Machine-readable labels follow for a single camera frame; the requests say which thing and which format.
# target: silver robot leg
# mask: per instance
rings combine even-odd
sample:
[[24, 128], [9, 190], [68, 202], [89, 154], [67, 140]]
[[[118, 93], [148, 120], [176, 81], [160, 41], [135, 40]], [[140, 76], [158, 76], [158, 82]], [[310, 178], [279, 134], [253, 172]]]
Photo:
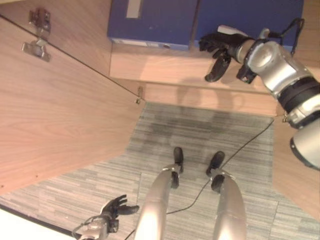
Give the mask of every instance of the silver robot leg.
[[134, 240], [163, 240], [171, 188], [179, 186], [183, 169], [182, 150], [174, 149], [175, 164], [166, 166], [154, 180], [141, 209]]

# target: wooden panel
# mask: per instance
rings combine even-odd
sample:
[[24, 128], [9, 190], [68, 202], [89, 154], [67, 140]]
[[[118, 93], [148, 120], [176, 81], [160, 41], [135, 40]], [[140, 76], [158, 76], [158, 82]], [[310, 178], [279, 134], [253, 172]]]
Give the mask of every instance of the wooden panel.
[[273, 186], [320, 221], [320, 172], [294, 156], [289, 142], [296, 130], [282, 119], [278, 116], [274, 121]]
[[[306, 20], [296, 58], [315, 74], [320, 67], [320, 7], [318, 0], [304, 1], [303, 17]], [[112, 47], [110, 76], [117, 79], [175, 84], [213, 89], [267, 93], [260, 78], [248, 85], [236, 79], [240, 64], [234, 60], [223, 78], [208, 83], [204, 76], [213, 66], [212, 55], [192, 49], [190, 52], [171, 49], [147, 48], [114, 44]]]
[[116, 81], [135, 94], [138, 93], [138, 87], [143, 87], [142, 96], [147, 102], [225, 112], [276, 115], [277, 102], [269, 94], [156, 84], [124, 79]]
[[309, 67], [320, 68], [320, 1], [305, 0], [302, 16], [305, 24], [295, 57]]
[[0, 194], [120, 155], [145, 102], [0, 18]]
[[0, 0], [0, 4], [5, 4], [5, 3], [11, 3], [11, 2], [18, 2], [22, 0]]
[[49, 42], [108, 76], [111, 42], [107, 38], [111, 0], [28, 0], [0, 5], [0, 15], [35, 33], [30, 10], [51, 13]]

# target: gray carpet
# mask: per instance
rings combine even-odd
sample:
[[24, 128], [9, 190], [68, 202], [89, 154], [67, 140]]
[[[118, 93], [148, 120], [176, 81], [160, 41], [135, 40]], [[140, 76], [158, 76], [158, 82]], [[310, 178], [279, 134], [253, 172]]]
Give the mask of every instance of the gray carpet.
[[[168, 211], [190, 205], [208, 180], [216, 151], [226, 159], [263, 130], [271, 118], [148, 103], [124, 155], [51, 178], [0, 197], [0, 204], [72, 230], [99, 213], [108, 200], [127, 194], [142, 205], [162, 167], [183, 148], [180, 187], [170, 192]], [[240, 151], [225, 167], [236, 177], [247, 214], [248, 240], [319, 240], [320, 224], [272, 188], [273, 127]], [[167, 216], [166, 240], [211, 240], [219, 196], [208, 185], [196, 204]], [[123, 240], [139, 214], [120, 216], [108, 240]]]

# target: white label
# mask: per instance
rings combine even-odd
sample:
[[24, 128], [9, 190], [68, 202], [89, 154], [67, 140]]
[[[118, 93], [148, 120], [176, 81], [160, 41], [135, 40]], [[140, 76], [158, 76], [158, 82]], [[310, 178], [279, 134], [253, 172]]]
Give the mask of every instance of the white label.
[[148, 42], [148, 46], [158, 48], [158, 47], [159, 47], [159, 44], [158, 44], [158, 43]]
[[126, 18], [138, 19], [140, 17], [141, 5], [142, 5], [142, 0], [128, 0]]
[[147, 47], [147, 43], [145, 43], [144, 41], [132, 41], [132, 40], [121, 40], [121, 42], [123, 44], [130, 44], [130, 45], [137, 45], [137, 46], [144, 46]]

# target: metal hinge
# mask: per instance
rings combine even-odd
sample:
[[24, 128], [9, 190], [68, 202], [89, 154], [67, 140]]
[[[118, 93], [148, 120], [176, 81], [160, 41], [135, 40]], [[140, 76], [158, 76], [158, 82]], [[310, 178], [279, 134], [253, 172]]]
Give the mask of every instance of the metal hinge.
[[22, 51], [49, 62], [51, 55], [46, 51], [46, 44], [48, 43], [48, 37], [51, 31], [50, 13], [44, 8], [37, 8], [36, 11], [30, 11], [29, 23], [36, 27], [36, 35], [38, 38], [31, 43], [25, 42], [22, 45]]
[[144, 88], [142, 86], [138, 87], [138, 98], [135, 100], [136, 104], [141, 103], [143, 92], [144, 92]]

